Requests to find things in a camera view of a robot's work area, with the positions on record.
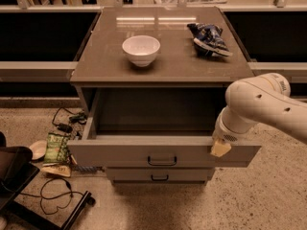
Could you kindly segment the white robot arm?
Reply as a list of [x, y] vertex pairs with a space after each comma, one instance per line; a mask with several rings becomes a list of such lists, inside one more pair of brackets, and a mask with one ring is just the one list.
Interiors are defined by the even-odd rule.
[[268, 73], [233, 82], [225, 91], [226, 107], [219, 114], [210, 154], [226, 155], [256, 124], [275, 127], [307, 143], [307, 103], [290, 97], [285, 77]]

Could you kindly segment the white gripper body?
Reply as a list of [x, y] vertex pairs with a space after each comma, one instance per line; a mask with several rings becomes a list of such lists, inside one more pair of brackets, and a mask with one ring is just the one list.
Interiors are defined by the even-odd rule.
[[238, 143], [246, 139], [249, 130], [255, 125], [254, 121], [243, 118], [229, 107], [225, 107], [216, 120], [212, 137], [226, 143]]

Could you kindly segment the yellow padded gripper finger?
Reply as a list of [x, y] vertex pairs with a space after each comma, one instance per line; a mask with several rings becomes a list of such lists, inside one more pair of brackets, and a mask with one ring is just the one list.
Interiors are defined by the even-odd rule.
[[213, 142], [210, 154], [216, 157], [222, 157], [231, 150], [231, 145], [223, 139], [217, 138]]

